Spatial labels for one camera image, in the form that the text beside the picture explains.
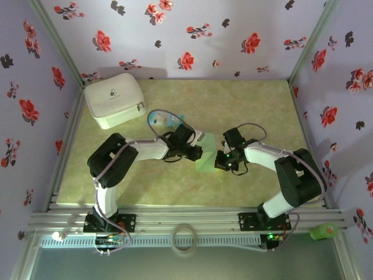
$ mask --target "white storage box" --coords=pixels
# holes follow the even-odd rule
[[[85,88],[84,94],[92,117],[104,130],[146,112],[144,95],[128,73],[93,83]]]

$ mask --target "green object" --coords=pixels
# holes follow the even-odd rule
[[[309,235],[314,240],[333,238],[338,234],[338,227],[334,223],[323,223],[309,230]]]
[[[205,133],[205,136],[197,145],[202,147],[202,157],[196,161],[197,172],[217,172],[215,158],[217,148],[214,133]]]

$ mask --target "floral wallpaper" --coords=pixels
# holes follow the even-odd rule
[[[82,78],[286,79],[325,0],[41,0]],[[321,64],[317,57],[315,69]]]
[[[10,279],[31,213],[42,210],[78,84],[26,1],[2,3],[0,19],[0,278]]]
[[[293,83],[328,192],[355,224],[349,236],[363,279],[373,275],[372,9],[370,0],[341,1]]]

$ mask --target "green bottle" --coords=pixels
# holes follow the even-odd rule
[[[333,238],[338,234],[338,227],[334,223],[323,223],[309,230],[309,235],[314,240]]]

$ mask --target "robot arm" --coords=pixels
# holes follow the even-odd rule
[[[93,215],[97,220],[97,227],[109,232],[110,225],[104,217],[116,222],[118,207],[116,202],[117,185],[123,180],[134,162],[146,159],[187,158],[192,161],[200,159],[202,148],[197,146],[204,136],[198,131],[181,124],[174,132],[159,136],[157,140],[134,141],[123,138],[119,133],[112,134],[88,159],[90,174],[93,178],[100,176],[110,164],[113,157],[122,149],[117,159],[98,179],[97,202],[93,207]]]
[[[244,162],[245,164],[256,163],[277,173],[281,191],[258,206],[258,220],[263,225],[321,194],[317,178],[295,158],[303,160],[311,167],[321,178],[323,187],[326,189],[326,183],[307,150],[299,149],[291,152],[295,156],[293,158],[289,153],[263,145],[255,139],[246,141],[238,128],[228,130],[223,136],[224,152],[218,151],[215,168],[238,171],[239,163]]]

